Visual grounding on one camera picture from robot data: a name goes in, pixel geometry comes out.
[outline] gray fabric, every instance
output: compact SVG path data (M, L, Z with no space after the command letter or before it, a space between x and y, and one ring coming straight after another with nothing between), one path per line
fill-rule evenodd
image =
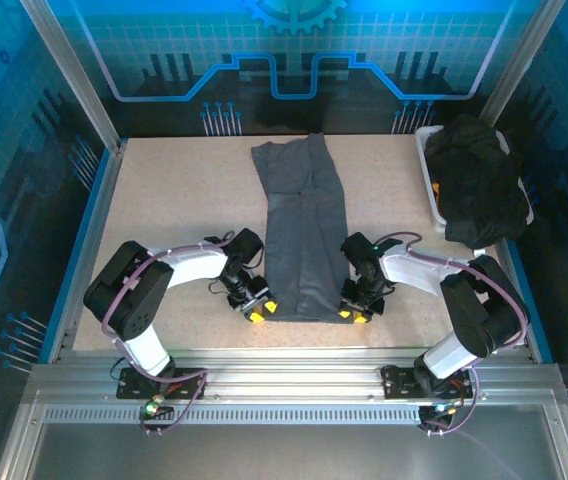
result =
M337 312L348 277L344 190L324 136L251 150L268 198L265 273L278 303L269 320L344 322Z

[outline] white bin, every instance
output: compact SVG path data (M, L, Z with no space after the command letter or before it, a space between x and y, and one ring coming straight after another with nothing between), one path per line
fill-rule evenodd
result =
M417 151L420 154L420 164L422 165L422 174L424 176L424 183L426 185L426 193L428 195L428 201L431 205L431 213L433 215L433 226L435 231L444 233L446 229L446 220L442 218L440 212L437 209L437 203L435 203L435 193L433 192L433 186L431 182L431 177L428 173L428 168L426 166L426 156L424 155L424 150L426 149L426 140L428 137L433 135L435 132L439 132L444 128L443 125L434 125L431 127L420 127L415 131L415 140L417 141ZM500 147L507 155L511 152L508 148L508 144L506 143L506 139L502 132L496 132L497 139L500 141ZM526 201L528 203L528 215L526 216L526 224L530 225L533 222L533 209L531 208L531 202L526 195L526 190L524 189L524 184L522 183L522 179L518 179L518 185L522 192L524 192L524 196L526 197Z

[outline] cable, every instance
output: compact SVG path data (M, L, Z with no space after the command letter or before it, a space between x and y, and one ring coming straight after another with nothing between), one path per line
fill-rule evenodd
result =
M145 371L143 368L141 368L137 364L137 362L133 359L131 354L129 353L129 351L126 348L126 345L124 344L122 339L115 333L115 331L113 331L113 329L108 324L108 322L111 320L111 317L115 313L115 310L117 310L117 307L119 306L120 302L122 301L122 299L126 295L126 292L128 292L128 290L131 289L131 287L135 284L135 281L144 272L144 270L146 270L156 260L160 260L164 257L167 257L169 255L175 255L177 253L198 252L198 251L203 251L203 250L221 252L221 247L224 247L224 246L228 245L229 243L231 243L234 236L235 236L235 232L230 230L230 231L228 231L224 234L224 236L222 237L222 241L220 243L206 244L206 245L190 245L190 246L185 246L185 247L172 248L172 249L168 249L168 250L164 250L162 252L159 252L159 253L149 257L144 262L142 262L140 264L140 266L137 267L135 269L135 271L129 276L128 280L124 283L124 285L122 286L120 291L117 292L117 295L115 295L113 302L108 307L108 310L106 311L106 314L104 315L104 318L102 319L102 332L112 340L115 347L120 351L120 353L126 358L126 360L131 364L131 366L139 374L141 374L141 375L145 376L146 378L148 378L149 380L153 380L155 382L175 383L175 382L184 382L186 380L190 380L192 378L201 376L205 373L208 373L208 370L207 369L200 369L200 370L197 370L193 373L183 375L181 377L163 378L163 377L157 377L155 375L151 375L150 373Z
M435 421L428 421L426 423L430 423L431 425L435 425L438 427L444 427L446 428L446 425L441 423L441 422L435 422ZM483 441L481 441L479 438L475 438L473 435L471 435L470 433L458 430L455 433L457 433L458 435L462 435L463 437L467 438L468 440L472 441L473 443L475 443L477 446L479 446L480 448L482 448L486 453L488 453L491 457L493 457L493 459L499 463L502 468L504 468L504 470L506 470L508 473L511 474L511 476L513 478L515 478L516 480L523 480L522 477L520 477L515 470L513 470L504 460L502 460L502 458L493 451L493 449L491 449L491 447L489 447L488 445L486 445Z
M384 235L381 238L378 238L377 241L374 243L374 245L376 246L381 245L386 240L390 240L391 238L399 237L401 235L410 235L412 237L415 237L413 240L411 240L406 244L407 249L412 247L414 244L421 242L424 239L424 237L422 237L422 235L420 235L417 232L394 232L394 233L389 233L388 235Z
M170 395L171 393L173 393L175 390L177 390L181 386L182 386L182 382L172 383L171 386L166 389L166 392L164 392L164 396Z
M257 263L255 265L246 265L242 264L242 266L248 270L255 270L262 264L262 260L264 259L264 247L260 248L260 258L257 259Z
M117 366L118 366L120 363L122 363L124 360L126 360L125 357L120 357L120 359L117 360L117 361L113 364L113 366L111 367L111 370L108 372L108 374L110 375L110 377L111 377L113 380L117 380L117 381L119 382L120 379L113 376L113 370L115 370L115 369L117 368Z
M451 380L451 384L460 392L460 408L464 406L464 384L459 380Z
M380 298L384 298L395 291L395 287L389 287L389 289L385 292L382 292L380 295L375 297L371 303L377 302Z
M466 414L466 416L462 419L462 421L460 423L458 423L457 425L455 425L454 427L446 427L446 425L444 425L444 424L438 425L440 428L441 428L442 425L444 425L442 435L446 435L448 433L456 432L457 430L462 428L466 424L466 422L469 421L469 419L471 418L471 415L473 415L473 412L475 411L475 407L477 407L478 393L479 393L479 390L480 390L480 379L477 376L477 372L475 371L475 369L473 367L468 367L468 369L473 374L473 380L475 380L475 391L473 392L473 401L471 402L471 408L468 411L468 413Z
M509 306L513 309L513 311L517 315L517 319L520 322L520 332L514 340L511 340L510 342L506 342L504 345L497 348L496 351L503 350L503 349L509 348L509 347L513 347L513 346L517 345L518 343L520 343L522 340L524 340L524 338L526 338L526 333L528 331L528 319L526 317L526 314L524 313L524 310L522 309L522 307L519 306L519 304L515 301L515 299L511 295L509 295L506 290L504 290L493 279L487 277L482 272L480 272L480 271L476 270L475 268L472 268L468 265L465 265L461 262L458 262L458 261L453 260L453 259L442 259L442 258L439 258L439 257L434 257L434 256L431 256L431 255L428 255L428 254L425 254L425 253L414 251L413 248L412 248L413 245L421 242L422 239L423 239L423 237L419 233L416 233L416 232L395 232L395 233L391 233L391 234L388 234L388 235L384 235L382 238L377 240L375 242L375 245L380 245L381 243L385 242L389 238L395 238L395 237L398 237L398 236L401 236L401 235L411 235L411 236L415 237L413 240L411 240L410 242L408 242L406 244L406 252L411 257L417 258L418 260L422 260L422 261L425 261L425 262L434 263L436 265L445 265L445 266L451 266L451 267L459 268L460 270L468 272L471 275L473 275L476 279L483 281L489 287L491 287L493 290L495 290L495 292L497 292L497 294L500 295L504 299L504 301L506 301L506 303L509 304Z
M202 374L202 380L199 382L199 385L195 389L195 393L193 394L193 396L191 397L189 402L186 404L186 407L184 408L184 410L182 410L182 413L180 413L180 415L177 417L177 419L175 419L175 421L173 423L171 423L170 425L167 425L167 426L157 426L155 428L148 428L146 426L146 424L144 423L144 420L140 420L140 428L146 432L146 435L150 435L151 432L156 432L158 435L162 435L163 433L166 433L170 430L173 430L175 427L177 427L182 422L182 420L186 417L186 413L189 411L189 409L191 408L191 406L195 402L195 399L202 392L202 389L204 388L204 384L206 383L207 377L208 377L208 372L204 372Z
M222 294L228 294L228 292L225 292L223 290L220 290L219 292L214 292L213 290L211 290L211 288L213 287L213 285L215 285L217 282L219 282L220 279L216 278L215 280L213 280L211 283L208 284L208 291L211 292L213 295L222 295Z

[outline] beige work surface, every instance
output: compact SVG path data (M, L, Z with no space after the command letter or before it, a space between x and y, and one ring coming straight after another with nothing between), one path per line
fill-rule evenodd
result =
M131 139L119 173L93 278L117 248L193 244L248 227L264 239L266 198L250 149L297 137ZM409 135L327 136L346 198L350 233L369 239L399 230L421 233L419 247L471 258L463 245L433 229L415 138ZM232 311L208 281L167 292L154 326L169 349L431 346L450 332L444 301L398 285L385 313L365 325L263 322ZM74 349L111 350L92 314L83 310Z

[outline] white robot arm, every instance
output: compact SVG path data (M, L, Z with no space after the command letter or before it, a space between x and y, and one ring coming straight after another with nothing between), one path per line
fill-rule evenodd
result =
M342 252L359 275L344 284L343 316L352 314L364 323L382 314L383 297L396 283L444 298L453 332L415 361L416 380L425 391L526 331L526 306L491 257L446 258L407 248L393 235L373 244L359 232L346 239Z
M88 288L84 304L100 322L111 310L107 324L112 338L132 363L150 376L169 377L172 359L151 325L165 292L193 280L217 279L226 287L234 310L250 321L261 321L262 306L271 312L277 308L266 280L246 266L262 248L259 237L248 229L226 240L208 237L198 245L167 251L126 242ZM156 257L137 272L139 277L113 308L129 278Z

